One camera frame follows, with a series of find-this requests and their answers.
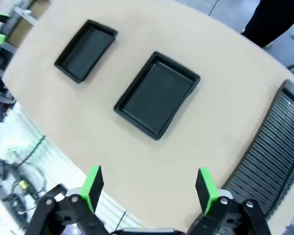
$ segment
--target person's leg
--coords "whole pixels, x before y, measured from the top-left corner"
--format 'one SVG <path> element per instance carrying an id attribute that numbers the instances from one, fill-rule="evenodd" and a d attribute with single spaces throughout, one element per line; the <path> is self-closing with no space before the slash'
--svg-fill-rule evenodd
<path id="1" fill-rule="evenodd" d="M 294 0 L 261 0 L 242 35 L 265 47 L 293 24 Z"/>

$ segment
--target black ribbed tray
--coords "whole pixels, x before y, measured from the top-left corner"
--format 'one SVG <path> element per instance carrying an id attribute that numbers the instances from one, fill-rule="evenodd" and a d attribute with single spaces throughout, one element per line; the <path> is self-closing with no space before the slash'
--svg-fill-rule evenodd
<path id="1" fill-rule="evenodd" d="M 287 80 L 277 92 L 240 164 L 222 188 L 230 191 L 239 203 L 256 199 L 269 219 L 293 182 L 294 84 Z M 219 234 L 233 233 L 220 228 Z"/>

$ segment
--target rectangular plastic tray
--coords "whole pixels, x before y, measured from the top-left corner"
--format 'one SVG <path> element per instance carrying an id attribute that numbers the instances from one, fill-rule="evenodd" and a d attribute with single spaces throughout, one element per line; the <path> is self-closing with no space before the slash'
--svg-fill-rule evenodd
<path id="1" fill-rule="evenodd" d="M 74 35 L 54 65 L 77 83 L 86 79 L 118 32 L 88 20 Z"/>
<path id="2" fill-rule="evenodd" d="M 200 76 L 155 51 L 120 97 L 114 110 L 159 140 Z"/>

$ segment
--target black tray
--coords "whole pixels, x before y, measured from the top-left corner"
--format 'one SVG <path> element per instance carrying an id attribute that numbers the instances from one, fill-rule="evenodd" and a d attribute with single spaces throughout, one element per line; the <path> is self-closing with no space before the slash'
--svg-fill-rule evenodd
<path id="1" fill-rule="evenodd" d="M 199 75 L 155 51 L 114 110 L 158 140 L 199 81 Z"/>
<path id="2" fill-rule="evenodd" d="M 86 79 L 117 34 L 114 29 L 88 20 L 74 35 L 54 65 L 80 83 Z"/>

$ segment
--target ribbed surface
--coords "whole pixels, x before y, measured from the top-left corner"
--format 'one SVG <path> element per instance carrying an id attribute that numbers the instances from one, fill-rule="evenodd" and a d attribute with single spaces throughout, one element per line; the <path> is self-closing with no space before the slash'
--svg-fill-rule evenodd
<path id="1" fill-rule="evenodd" d="M 280 91 L 264 125 L 223 187 L 238 202 L 256 199 L 269 218 L 294 182 L 294 98 Z M 221 235 L 231 235 L 227 229 Z"/>
<path id="2" fill-rule="evenodd" d="M 18 104 L 16 104 L 13 111 L 9 113 L 4 122 L 8 125 L 8 128 L 3 131 L 1 135 L 1 139 L 3 139 L 4 142 L 0 144 L 0 157 L 8 159 L 8 161 L 11 162 L 19 162 L 20 160 L 15 158 L 15 154 L 12 150 L 15 150 L 20 157 L 24 158 L 31 152 L 42 137 L 42 134 L 22 112 Z M 35 166 L 39 167 L 45 173 L 47 191 L 59 183 L 62 183 L 68 189 L 81 187 L 86 177 L 68 157 L 49 142 L 48 137 L 42 141 L 28 162 L 35 164 Z M 24 170 L 27 172 L 26 175 L 32 180 L 36 188 L 40 190 L 42 177 L 38 174 L 36 169 L 30 165 L 24 164 Z M 13 182 L 14 178 L 12 176 L 3 182 L 3 186 L 7 192 L 11 191 Z M 28 196 L 25 197 L 25 202 L 27 208 L 32 208 L 34 205 L 33 200 Z M 96 209 L 96 215 L 105 223 L 106 229 L 109 232 L 115 230 L 123 213 L 124 209 L 103 191 Z M 119 225 L 119 229 L 139 226 L 139 221 L 131 216 L 130 213 L 126 212 Z"/>

